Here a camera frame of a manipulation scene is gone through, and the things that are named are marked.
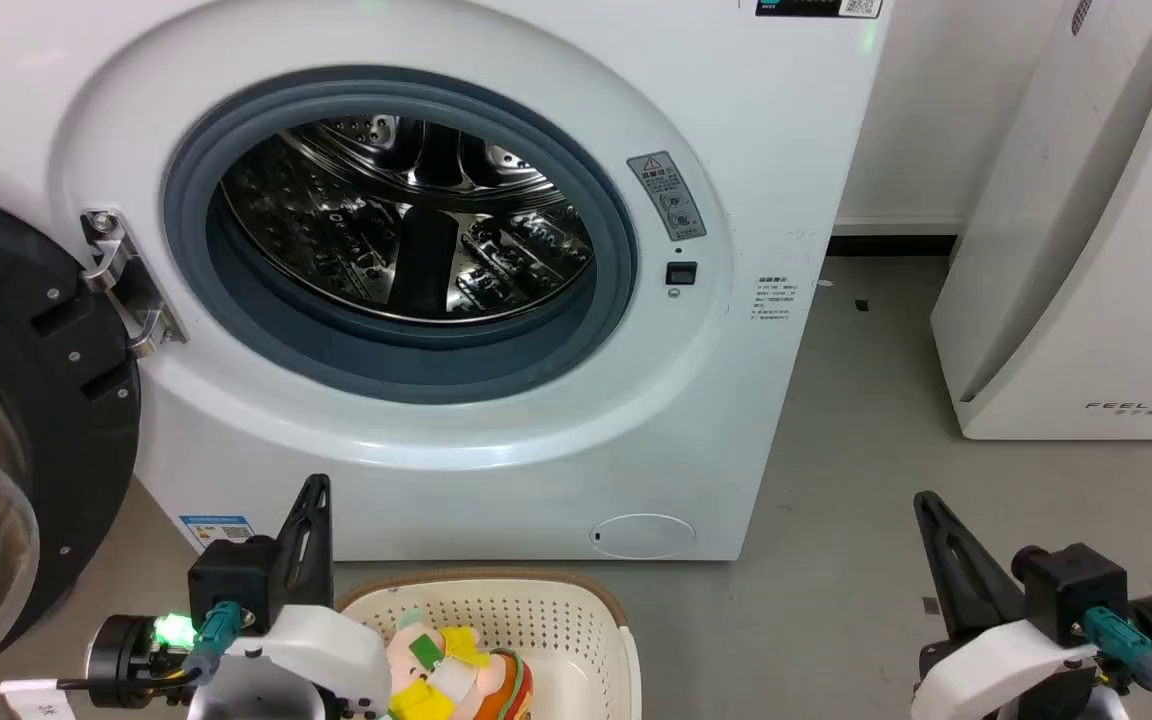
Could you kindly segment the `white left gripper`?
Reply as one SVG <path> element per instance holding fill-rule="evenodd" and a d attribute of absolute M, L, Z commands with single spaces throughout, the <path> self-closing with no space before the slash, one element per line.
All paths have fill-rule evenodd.
<path fill-rule="evenodd" d="M 334 602 L 332 479 L 306 477 L 276 541 L 270 632 L 234 641 L 189 702 L 191 719 L 385 719 L 387 644 Z"/>

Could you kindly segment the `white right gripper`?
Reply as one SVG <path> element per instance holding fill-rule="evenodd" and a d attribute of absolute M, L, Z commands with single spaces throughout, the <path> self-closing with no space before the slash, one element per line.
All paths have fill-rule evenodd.
<path fill-rule="evenodd" d="M 948 641 L 969 641 L 938 661 L 914 694 L 914 719 L 983 719 L 1064 667 L 1092 659 L 1093 644 L 1062 647 L 1024 619 L 1009 573 L 943 498 L 914 497 L 929 571 Z"/>

